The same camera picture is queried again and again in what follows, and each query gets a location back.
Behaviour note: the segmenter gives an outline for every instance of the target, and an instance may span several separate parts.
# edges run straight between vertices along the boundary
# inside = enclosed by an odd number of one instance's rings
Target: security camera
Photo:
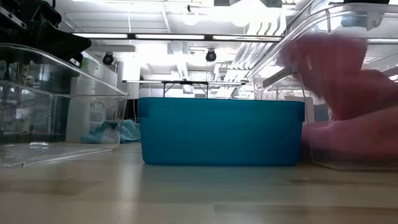
[[[214,50],[209,50],[207,51],[206,54],[206,61],[208,62],[214,62],[217,58],[216,52]]]
[[[105,65],[112,65],[115,60],[113,58],[113,53],[112,52],[106,52],[104,58],[102,59],[102,62]]]

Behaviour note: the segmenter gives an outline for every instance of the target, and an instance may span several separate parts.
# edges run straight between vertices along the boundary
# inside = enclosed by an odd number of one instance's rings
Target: clear plastic bin
[[[0,166],[115,149],[126,100],[45,52],[0,44]]]
[[[298,13],[291,21],[289,21],[285,34],[293,32],[306,18],[324,9],[331,8],[342,2],[336,2],[333,0],[313,0]]]
[[[330,7],[308,16],[249,72],[259,100],[305,97],[302,143],[313,162],[398,168],[396,25],[398,6]]]

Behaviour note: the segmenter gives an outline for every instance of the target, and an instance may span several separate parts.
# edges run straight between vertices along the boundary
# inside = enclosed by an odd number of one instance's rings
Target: wooden table
[[[147,166],[140,144],[0,169],[1,223],[398,223],[398,175]]]

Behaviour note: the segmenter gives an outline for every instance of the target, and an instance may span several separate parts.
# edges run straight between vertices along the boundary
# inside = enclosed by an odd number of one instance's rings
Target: teal cloth
[[[132,120],[124,121],[105,121],[101,127],[92,133],[82,136],[81,143],[99,144],[99,143],[116,143],[120,138],[120,143],[139,142],[141,140],[141,132],[139,124]]]

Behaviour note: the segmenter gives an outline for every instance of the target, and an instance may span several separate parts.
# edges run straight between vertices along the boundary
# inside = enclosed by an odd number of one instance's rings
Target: blue container
[[[142,158],[156,165],[293,166],[304,103],[141,98]]]

